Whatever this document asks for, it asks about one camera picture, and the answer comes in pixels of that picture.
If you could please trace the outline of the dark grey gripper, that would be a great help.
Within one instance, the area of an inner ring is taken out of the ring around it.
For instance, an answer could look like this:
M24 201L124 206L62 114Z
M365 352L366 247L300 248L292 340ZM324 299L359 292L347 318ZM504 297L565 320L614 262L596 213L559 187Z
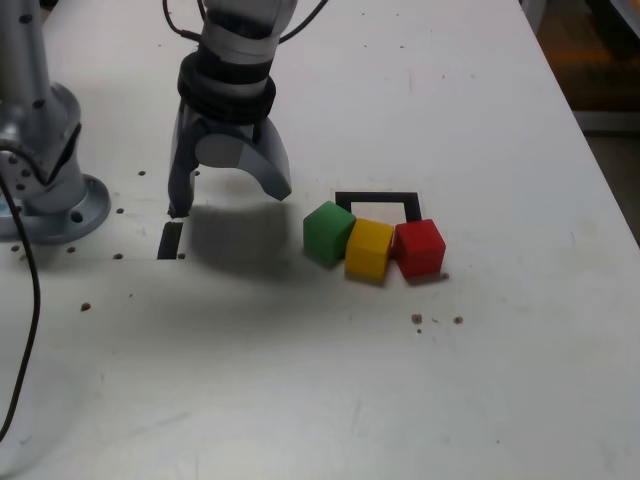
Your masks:
M289 162L280 135L270 120L235 125L196 115L181 101L172 141L168 179L171 218L185 218L194 201L194 177L199 163L250 174L270 197L282 201L291 194Z

